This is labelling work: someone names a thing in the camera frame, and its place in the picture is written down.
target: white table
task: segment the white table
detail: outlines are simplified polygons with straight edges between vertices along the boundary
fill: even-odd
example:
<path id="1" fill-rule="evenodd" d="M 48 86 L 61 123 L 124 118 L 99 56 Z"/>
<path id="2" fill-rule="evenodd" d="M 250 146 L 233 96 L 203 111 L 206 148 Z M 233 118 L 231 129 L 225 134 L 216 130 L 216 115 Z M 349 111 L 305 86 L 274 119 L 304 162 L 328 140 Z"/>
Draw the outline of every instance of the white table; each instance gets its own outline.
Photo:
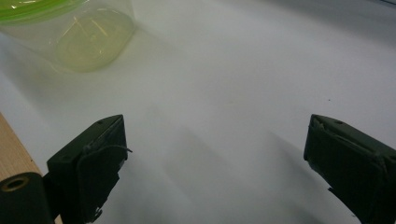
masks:
<path id="1" fill-rule="evenodd" d="M 396 147 L 396 8 L 367 0 L 134 0 L 91 74 L 0 36 L 0 110 L 43 173 L 98 119 L 134 151 L 96 223 L 359 223 L 303 160 L 313 113 Z"/>

